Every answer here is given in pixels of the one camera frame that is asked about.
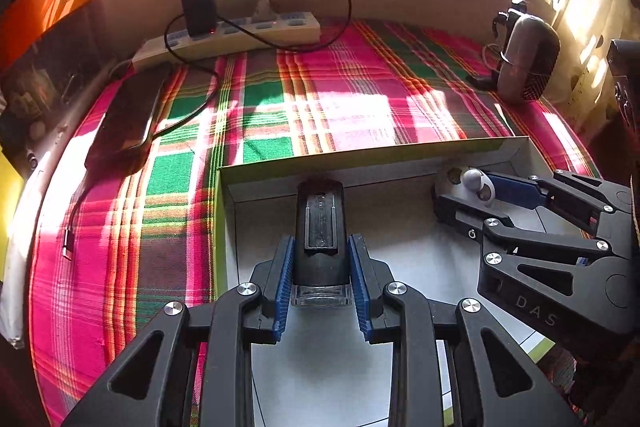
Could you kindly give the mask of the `plaid pink green cloth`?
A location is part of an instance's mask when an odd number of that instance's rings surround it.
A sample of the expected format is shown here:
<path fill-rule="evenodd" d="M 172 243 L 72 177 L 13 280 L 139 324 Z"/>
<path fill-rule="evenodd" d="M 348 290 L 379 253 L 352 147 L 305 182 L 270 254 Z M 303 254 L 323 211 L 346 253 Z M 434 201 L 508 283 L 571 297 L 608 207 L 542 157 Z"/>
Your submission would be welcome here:
<path fill-rule="evenodd" d="M 77 198 L 115 94 L 66 146 L 40 213 L 29 277 L 29 351 L 48 422 L 75 403 L 169 300 L 217 295 L 210 255 L 218 169 L 366 147 L 527 135 L 551 168 L 593 176 L 588 150 L 547 101 L 505 106 L 473 89 L 480 46 L 445 31 L 358 20 L 329 49 L 221 57 L 217 77 L 180 68 L 160 115 L 177 130 L 142 169 Z"/>

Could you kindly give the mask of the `white round face toy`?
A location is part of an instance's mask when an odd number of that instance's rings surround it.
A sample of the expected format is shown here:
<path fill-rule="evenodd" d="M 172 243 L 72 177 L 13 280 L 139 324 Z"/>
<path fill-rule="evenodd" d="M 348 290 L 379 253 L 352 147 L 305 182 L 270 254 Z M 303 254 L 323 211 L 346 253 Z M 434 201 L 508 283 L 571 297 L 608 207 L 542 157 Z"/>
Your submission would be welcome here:
<path fill-rule="evenodd" d="M 489 207 L 496 198 L 496 189 L 484 171 L 469 166 L 452 166 L 436 176 L 435 195 L 454 196 Z"/>

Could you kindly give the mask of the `black charger adapter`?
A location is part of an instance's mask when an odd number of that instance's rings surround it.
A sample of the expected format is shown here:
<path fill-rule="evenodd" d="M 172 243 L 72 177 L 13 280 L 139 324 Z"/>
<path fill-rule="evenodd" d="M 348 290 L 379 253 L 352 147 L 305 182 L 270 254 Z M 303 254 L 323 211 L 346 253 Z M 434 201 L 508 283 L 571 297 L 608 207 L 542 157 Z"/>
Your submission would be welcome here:
<path fill-rule="evenodd" d="M 181 5 L 190 37 L 209 35 L 216 30 L 216 0 L 181 0 Z"/>

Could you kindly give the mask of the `white plug in strip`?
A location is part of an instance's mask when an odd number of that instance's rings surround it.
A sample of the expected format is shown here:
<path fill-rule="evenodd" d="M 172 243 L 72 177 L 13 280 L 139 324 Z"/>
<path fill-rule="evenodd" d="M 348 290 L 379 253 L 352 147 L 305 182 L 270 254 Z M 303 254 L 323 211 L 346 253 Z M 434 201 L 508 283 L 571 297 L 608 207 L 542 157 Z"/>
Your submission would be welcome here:
<path fill-rule="evenodd" d="M 270 0 L 258 0 L 252 15 L 252 22 L 268 23 L 278 18 L 278 13 L 273 9 Z"/>

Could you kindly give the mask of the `orange box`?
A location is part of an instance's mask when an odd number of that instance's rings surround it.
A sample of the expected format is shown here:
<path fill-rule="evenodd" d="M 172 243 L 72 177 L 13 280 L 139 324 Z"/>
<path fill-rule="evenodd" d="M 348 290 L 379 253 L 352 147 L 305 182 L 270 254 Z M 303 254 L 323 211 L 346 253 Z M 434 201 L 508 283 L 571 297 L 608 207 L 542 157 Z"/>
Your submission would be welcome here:
<path fill-rule="evenodd" d="M 60 20 L 91 0 L 15 0 L 1 14 L 1 72 Z"/>

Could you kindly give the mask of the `yellow box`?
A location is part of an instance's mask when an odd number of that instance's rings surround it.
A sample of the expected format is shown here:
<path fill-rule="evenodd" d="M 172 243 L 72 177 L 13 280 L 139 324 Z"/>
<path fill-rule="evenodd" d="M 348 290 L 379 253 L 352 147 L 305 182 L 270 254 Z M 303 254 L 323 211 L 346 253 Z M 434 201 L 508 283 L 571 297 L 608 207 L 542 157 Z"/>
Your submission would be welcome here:
<path fill-rule="evenodd" d="M 0 277 L 3 277 L 15 209 L 20 200 L 24 179 L 0 153 Z"/>

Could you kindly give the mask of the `white power strip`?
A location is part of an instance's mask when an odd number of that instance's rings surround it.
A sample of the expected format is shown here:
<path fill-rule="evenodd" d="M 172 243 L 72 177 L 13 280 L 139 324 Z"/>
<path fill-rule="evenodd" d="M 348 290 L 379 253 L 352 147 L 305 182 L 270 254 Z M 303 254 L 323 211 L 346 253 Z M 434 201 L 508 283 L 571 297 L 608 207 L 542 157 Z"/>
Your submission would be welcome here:
<path fill-rule="evenodd" d="M 258 22 L 251 17 L 232 20 L 232 25 L 219 22 L 217 29 L 208 35 L 195 38 L 183 30 L 171 31 L 167 42 L 171 49 L 188 62 L 204 58 L 263 49 L 267 45 L 240 31 L 241 27 L 278 46 L 306 46 L 320 42 L 321 28 L 311 12 L 294 12 L 275 15 L 272 20 Z M 134 70 L 154 67 L 178 60 L 166 49 L 163 36 L 147 41 L 132 58 Z"/>

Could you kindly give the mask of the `green white cardboard box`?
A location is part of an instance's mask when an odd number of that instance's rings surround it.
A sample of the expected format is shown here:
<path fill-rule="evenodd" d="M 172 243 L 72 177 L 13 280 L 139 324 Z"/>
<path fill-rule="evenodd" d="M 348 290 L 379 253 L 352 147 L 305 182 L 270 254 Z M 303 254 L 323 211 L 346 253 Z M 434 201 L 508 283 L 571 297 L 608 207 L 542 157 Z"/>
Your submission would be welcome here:
<path fill-rule="evenodd" d="M 366 241 L 347 228 L 349 188 L 420 178 L 450 159 L 506 159 L 508 139 L 475 139 L 366 148 L 224 167 L 215 180 L 216 301 L 210 320 L 198 421 L 254 424 L 252 349 L 284 334 L 293 295 L 303 286 L 343 287 L 363 337 L 393 348 L 393 426 L 439 426 L 446 353 L 454 380 L 454 421 L 472 426 L 570 426 L 576 421 L 536 363 L 473 298 L 454 305 L 398 281 Z M 238 225 L 240 202 L 292 197 L 294 234 L 242 281 L 238 240 L 262 240 L 256 225 Z"/>

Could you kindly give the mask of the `black smartphone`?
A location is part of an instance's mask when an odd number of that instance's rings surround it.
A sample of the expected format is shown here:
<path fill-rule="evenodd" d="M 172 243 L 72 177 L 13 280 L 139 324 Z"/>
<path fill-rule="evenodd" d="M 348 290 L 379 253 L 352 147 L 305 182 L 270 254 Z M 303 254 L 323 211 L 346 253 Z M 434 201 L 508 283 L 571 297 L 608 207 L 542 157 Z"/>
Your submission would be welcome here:
<path fill-rule="evenodd" d="M 160 64 L 122 82 L 85 160 L 91 176 L 131 174 L 142 167 L 151 150 L 171 74 L 170 64 Z"/>

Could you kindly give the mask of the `floral curtain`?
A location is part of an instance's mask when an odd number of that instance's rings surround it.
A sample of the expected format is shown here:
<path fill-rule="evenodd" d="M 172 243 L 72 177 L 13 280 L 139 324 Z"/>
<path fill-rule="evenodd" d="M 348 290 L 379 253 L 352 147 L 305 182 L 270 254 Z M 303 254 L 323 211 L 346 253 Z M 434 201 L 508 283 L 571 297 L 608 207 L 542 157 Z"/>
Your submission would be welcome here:
<path fill-rule="evenodd" d="M 563 0 L 553 27 L 561 51 L 544 96 L 589 143 L 618 113 L 606 54 L 639 37 L 639 0 Z"/>

